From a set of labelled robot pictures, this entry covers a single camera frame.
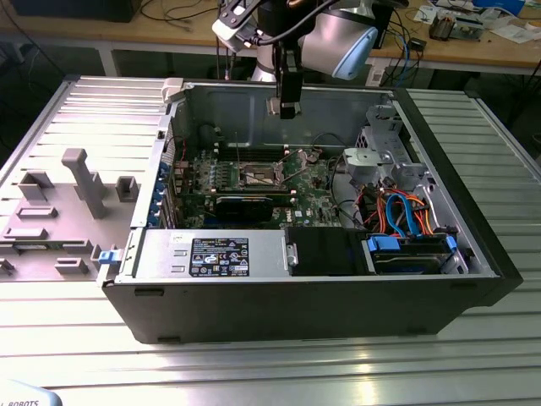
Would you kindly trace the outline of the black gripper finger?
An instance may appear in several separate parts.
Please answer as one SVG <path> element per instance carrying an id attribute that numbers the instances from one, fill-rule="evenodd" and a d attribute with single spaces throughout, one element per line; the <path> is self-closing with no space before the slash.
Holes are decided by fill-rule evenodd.
<path id="1" fill-rule="evenodd" d="M 300 101 L 303 85 L 298 44 L 280 41 L 274 45 L 274 66 L 280 118 L 293 119 L 296 116 L 295 104 Z"/>

